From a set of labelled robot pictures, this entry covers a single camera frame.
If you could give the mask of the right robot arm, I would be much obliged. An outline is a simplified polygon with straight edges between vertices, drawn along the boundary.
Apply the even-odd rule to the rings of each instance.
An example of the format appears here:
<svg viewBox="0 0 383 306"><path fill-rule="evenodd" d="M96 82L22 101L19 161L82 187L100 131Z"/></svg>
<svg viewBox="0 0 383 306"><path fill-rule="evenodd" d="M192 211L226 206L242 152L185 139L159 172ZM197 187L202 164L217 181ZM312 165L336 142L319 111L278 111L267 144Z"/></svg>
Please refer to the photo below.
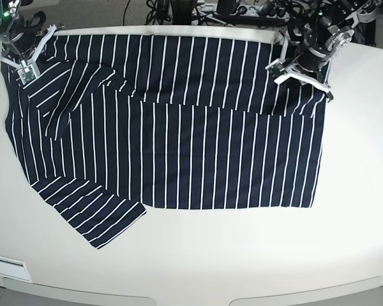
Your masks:
<svg viewBox="0 0 383 306"><path fill-rule="evenodd" d="M43 11L36 12L30 19L24 18L21 7L32 1L0 0L0 42L4 48L21 59L30 58L42 37L42 28L47 16Z"/></svg>

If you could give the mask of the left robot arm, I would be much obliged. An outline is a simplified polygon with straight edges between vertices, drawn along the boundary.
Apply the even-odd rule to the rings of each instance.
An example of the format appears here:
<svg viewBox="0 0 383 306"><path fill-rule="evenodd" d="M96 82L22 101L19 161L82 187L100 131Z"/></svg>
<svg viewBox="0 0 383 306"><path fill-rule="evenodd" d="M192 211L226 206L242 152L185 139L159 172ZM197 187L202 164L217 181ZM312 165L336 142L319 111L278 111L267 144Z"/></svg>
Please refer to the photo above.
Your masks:
<svg viewBox="0 0 383 306"><path fill-rule="evenodd" d="M301 71L319 73L348 45L358 24L376 19L381 1L315 1L308 20L299 28L293 59Z"/></svg>

